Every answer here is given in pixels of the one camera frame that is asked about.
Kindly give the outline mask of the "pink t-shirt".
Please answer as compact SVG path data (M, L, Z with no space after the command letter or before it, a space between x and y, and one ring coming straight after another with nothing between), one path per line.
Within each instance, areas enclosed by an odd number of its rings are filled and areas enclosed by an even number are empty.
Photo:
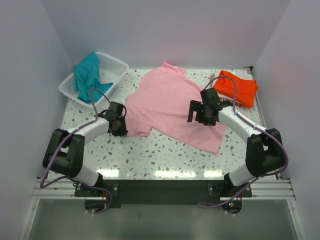
M200 101L202 87L185 69L163 62L145 74L137 90L125 101L128 137L146 137L154 129L164 135L216 155L226 126L188 122L190 101Z

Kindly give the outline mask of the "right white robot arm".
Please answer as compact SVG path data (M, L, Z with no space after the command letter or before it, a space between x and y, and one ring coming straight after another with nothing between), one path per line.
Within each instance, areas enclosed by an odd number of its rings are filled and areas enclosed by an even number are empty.
M211 187L220 197L233 197L248 188L248 183L285 170L289 158L280 132L266 129L240 113L234 104L220 101L210 88L200 92L201 101L191 100L187 122L197 121L204 126L222 123L234 131L246 144L245 163L227 173L219 185Z

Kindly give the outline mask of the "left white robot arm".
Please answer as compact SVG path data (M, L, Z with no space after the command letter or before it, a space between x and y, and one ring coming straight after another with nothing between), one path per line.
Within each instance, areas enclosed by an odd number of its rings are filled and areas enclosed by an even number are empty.
M123 104L112 101L108 109L96 112L91 121L68 130L54 130L42 161L45 172L40 188L67 178L85 186L92 196L99 196L104 190L103 177L84 164L85 146L104 134L126 136L126 114Z

